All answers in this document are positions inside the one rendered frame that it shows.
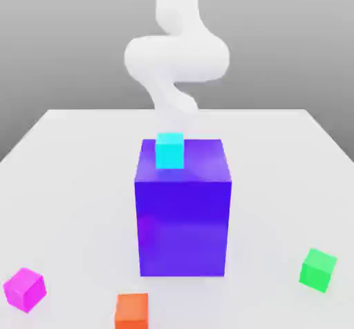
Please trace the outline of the small cyan cube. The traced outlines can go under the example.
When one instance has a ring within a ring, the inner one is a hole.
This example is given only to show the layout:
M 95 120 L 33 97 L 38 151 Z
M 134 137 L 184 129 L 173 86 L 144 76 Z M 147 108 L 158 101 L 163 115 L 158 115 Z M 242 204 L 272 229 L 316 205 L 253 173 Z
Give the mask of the small cyan cube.
M 158 133 L 156 138 L 156 168 L 184 168 L 184 137 L 182 133 Z

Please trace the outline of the small orange cube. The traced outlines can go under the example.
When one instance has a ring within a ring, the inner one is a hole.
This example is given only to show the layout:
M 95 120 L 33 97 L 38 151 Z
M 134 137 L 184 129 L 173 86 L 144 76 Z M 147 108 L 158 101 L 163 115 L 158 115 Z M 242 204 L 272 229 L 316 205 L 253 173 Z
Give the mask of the small orange cube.
M 119 294 L 115 329 L 149 329 L 148 294 Z

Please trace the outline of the small green cube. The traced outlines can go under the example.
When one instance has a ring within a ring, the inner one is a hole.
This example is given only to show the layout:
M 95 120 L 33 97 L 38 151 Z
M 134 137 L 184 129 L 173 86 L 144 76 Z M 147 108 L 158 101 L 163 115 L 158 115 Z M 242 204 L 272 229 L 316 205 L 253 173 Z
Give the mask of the small green cube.
M 336 256 L 310 248 L 301 266 L 299 282 L 321 293 L 325 293 L 336 263 Z

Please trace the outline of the small magenta cube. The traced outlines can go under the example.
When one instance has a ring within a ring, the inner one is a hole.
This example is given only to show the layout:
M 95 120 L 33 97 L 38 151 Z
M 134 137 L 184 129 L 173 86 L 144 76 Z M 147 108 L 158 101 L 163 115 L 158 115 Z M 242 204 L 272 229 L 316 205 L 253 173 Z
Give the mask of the small magenta cube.
M 44 276 L 28 268 L 21 268 L 3 284 L 7 302 L 29 313 L 45 296 Z

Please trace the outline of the large purple box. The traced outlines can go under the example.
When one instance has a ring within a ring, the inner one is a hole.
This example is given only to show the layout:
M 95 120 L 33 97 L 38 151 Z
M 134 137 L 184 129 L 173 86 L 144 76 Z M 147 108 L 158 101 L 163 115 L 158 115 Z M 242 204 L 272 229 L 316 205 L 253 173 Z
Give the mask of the large purple box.
M 144 139 L 134 180 L 141 276 L 223 276 L 232 178 L 220 140 L 186 140 L 183 169 Z

